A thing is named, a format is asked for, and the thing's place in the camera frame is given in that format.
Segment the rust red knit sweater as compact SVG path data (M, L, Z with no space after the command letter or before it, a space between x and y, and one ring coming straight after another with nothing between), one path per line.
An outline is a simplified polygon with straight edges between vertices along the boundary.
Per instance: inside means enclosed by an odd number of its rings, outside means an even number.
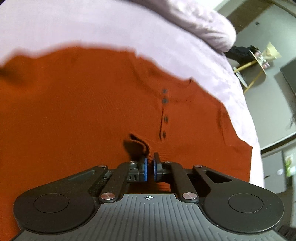
M194 80L132 52L68 48L1 66L1 240L24 191L104 163L158 153L249 181L252 148Z

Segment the black clothes pile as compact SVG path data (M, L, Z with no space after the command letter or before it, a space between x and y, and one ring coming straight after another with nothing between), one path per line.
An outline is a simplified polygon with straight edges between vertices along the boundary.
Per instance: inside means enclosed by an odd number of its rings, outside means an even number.
M240 65L244 65L255 60L252 53L254 54L257 51L259 51L259 49L252 45L249 47L233 46L228 52L225 52L224 54L227 58L236 61Z

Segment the round yellow-legged side table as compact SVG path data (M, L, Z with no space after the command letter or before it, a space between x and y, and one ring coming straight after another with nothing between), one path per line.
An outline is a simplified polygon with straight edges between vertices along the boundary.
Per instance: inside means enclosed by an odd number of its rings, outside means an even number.
M265 69L269 66L260 51L255 54L249 51L252 61L238 68L233 67L235 76L239 79L244 92L261 85L266 80Z

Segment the cream wrapped flower bouquet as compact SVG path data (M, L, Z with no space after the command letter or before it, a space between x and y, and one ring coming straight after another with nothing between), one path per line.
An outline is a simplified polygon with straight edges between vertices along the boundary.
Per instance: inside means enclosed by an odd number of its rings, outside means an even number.
M266 61L273 61L275 59L281 58L281 54L271 42L267 44L266 49L262 52L262 56Z

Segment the lilac bed sheet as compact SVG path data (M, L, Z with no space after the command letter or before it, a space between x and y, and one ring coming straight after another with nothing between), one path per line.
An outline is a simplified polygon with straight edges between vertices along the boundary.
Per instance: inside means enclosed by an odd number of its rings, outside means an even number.
M65 45L128 48L180 78L192 77L224 103L238 137L252 146L250 182L263 187L255 126L232 67L202 37L128 1L4 1L1 63L21 50L41 54Z

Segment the lilac rolled duvet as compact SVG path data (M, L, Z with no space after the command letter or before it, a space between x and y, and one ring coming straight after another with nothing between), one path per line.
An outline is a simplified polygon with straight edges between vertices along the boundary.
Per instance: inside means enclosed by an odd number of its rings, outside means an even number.
M205 6L205 1L133 1L159 14L187 32L195 35L217 52L228 52L236 41L232 23L217 11Z

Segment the black wall television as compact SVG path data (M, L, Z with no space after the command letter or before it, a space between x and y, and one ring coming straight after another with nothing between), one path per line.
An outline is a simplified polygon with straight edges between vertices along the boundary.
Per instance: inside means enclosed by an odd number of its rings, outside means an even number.
M280 69L293 93L296 93L296 59L293 59Z

